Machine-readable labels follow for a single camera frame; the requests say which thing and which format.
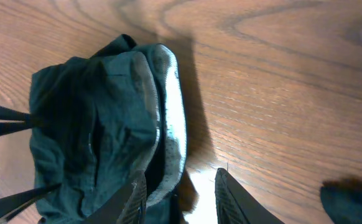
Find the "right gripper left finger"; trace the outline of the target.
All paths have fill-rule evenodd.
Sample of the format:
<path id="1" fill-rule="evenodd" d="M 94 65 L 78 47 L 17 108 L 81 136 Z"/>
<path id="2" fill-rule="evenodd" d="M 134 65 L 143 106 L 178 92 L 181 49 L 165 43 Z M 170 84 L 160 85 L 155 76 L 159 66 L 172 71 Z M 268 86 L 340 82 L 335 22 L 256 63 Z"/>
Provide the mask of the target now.
<path id="1" fill-rule="evenodd" d="M 81 224 L 143 224 L 146 217 L 146 177 L 137 171 L 101 208 Z"/>

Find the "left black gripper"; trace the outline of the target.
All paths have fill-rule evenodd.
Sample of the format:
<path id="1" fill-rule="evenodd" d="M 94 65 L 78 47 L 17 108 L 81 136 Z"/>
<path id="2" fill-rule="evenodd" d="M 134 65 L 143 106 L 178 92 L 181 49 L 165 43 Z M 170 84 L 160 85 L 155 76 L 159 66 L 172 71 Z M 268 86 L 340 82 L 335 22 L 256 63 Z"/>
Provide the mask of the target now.
<path id="1" fill-rule="evenodd" d="M 0 136 L 41 126 L 41 119 L 32 114 L 0 106 Z M 61 184 L 32 189 L 0 198 L 0 224 L 6 224 L 36 201 L 58 189 Z"/>

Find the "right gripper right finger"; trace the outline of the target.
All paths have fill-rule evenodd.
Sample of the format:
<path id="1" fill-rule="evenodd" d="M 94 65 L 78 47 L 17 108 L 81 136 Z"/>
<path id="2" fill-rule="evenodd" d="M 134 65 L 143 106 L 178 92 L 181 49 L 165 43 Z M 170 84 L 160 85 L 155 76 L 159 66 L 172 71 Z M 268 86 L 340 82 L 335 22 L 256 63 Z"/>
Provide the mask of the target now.
<path id="1" fill-rule="evenodd" d="M 218 224 L 284 224 L 224 168 L 215 177 Z"/>

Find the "dark teal black shorts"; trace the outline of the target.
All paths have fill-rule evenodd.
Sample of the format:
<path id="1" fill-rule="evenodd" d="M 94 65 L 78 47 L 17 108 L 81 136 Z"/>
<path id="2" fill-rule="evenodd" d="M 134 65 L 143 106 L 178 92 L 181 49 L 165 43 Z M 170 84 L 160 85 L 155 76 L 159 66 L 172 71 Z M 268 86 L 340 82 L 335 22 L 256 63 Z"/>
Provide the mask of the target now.
<path id="1" fill-rule="evenodd" d="M 179 68 L 164 44 L 123 34 L 90 58 L 73 57 L 32 76 L 38 124 L 30 151 L 42 223 L 80 223 L 136 171 L 147 182 L 146 223 L 179 223 L 175 197 L 187 156 Z"/>

